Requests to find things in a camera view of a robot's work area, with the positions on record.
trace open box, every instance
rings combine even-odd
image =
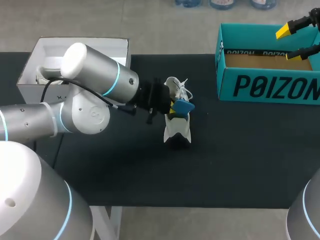
[[[282,25],[223,23],[215,66],[220,100],[319,105],[320,54],[303,61],[286,53],[320,42],[317,27],[276,39]]]
[[[130,67],[129,40],[123,38],[104,37],[41,37],[36,43],[24,69],[18,79],[17,86],[27,104],[39,103],[45,84],[36,81],[38,66],[60,68],[62,57],[74,43],[83,43],[107,55],[118,63]],[[69,92],[68,84],[51,84],[44,101],[57,102],[66,98]]]

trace shoelace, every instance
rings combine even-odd
[[[190,94],[190,97],[188,96],[188,100],[191,100],[191,99],[194,98],[194,96],[193,96],[192,93],[191,93],[188,89],[186,89],[186,87],[185,87],[185,83],[186,83],[187,81],[188,81],[188,78],[179,84],[179,85],[180,85],[180,86],[179,86],[179,96],[181,95],[182,90],[185,90],[187,93]]]

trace poizon logo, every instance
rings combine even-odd
[[[218,73],[218,66],[219,66],[219,63],[220,63],[220,59],[221,59],[221,54],[222,54],[222,51],[224,50],[224,43],[220,42],[220,49],[219,49],[219,54],[218,54],[218,57],[216,59],[216,63],[215,63],[215,72]]]

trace white box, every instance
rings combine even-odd
[[[83,43],[107,55],[118,63],[130,67],[129,40],[124,38],[104,37],[41,37],[27,60],[18,79],[17,86],[27,104],[40,102],[45,84],[36,82],[38,66],[60,68],[62,57],[74,43]],[[44,101],[54,103],[67,97],[68,84],[51,84],[45,94]]]

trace black cable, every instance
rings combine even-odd
[[[50,77],[49,79],[49,82],[45,85],[44,89],[43,89],[43,92],[42,92],[42,96],[41,96],[41,101],[43,102],[44,99],[45,99],[45,95],[46,95],[46,92],[47,92],[47,89],[49,87],[49,85],[54,82],[54,81],[65,81],[67,83],[71,83],[71,84],[74,84],[84,90],[87,90],[88,92],[92,93],[93,95],[95,95],[97,98],[99,98],[101,101],[103,101],[104,103],[110,105],[111,107],[115,108],[115,109],[118,109],[122,112],[125,112],[127,114],[130,114],[130,115],[135,115],[136,112],[137,112],[137,109],[136,109],[136,106],[131,106],[131,105],[115,105],[111,102],[109,102],[108,100],[106,100],[103,96],[101,96],[100,94],[96,93],[95,91],[93,91],[92,89],[88,88],[87,86],[77,82],[76,80],[72,80],[72,79],[67,79],[67,78],[63,78],[63,77]]]
[[[87,90],[88,92],[92,93],[93,95],[95,95],[97,98],[99,98],[100,100],[102,100],[103,102],[105,102],[106,104],[110,105],[111,107],[115,106],[113,103],[109,102],[108,100],[106,100],[103,96],[101,96],[100,94],[96,93],[95,91],[91,90],[90,88],[88,88],[85,85],[82,85],[81,83],[77,82],[76,80],[71,80],[71,79],[66,79],[66,78],[62,78],[62,77],[51,77],[48,79],[49,82],[45,85],[42,96],[41,96],[41,100],[42,102],[45,99],[45,95],[47,92],[47,89],[49,87],[49,85],[54,82],[54,81],[65,81],[67,83],[71,83],[74,84],[84,90]]]
[[[58,154],[60,152],[60,148],[61,148],[61,145],[62,145],[62,141],[64,139],[64,136],[65,134],[63,133],[62,136],[61,136],[61,139],[60,139],[60,142],[59,142],[59,146],[58,146],[58,149],[55,153],[55,156],[54,156],[54,159],[53,159],[53,163],[52,163],[52,169],[55,169],[56,167],[56,164],[57,164],[57,160],[58,160]]]

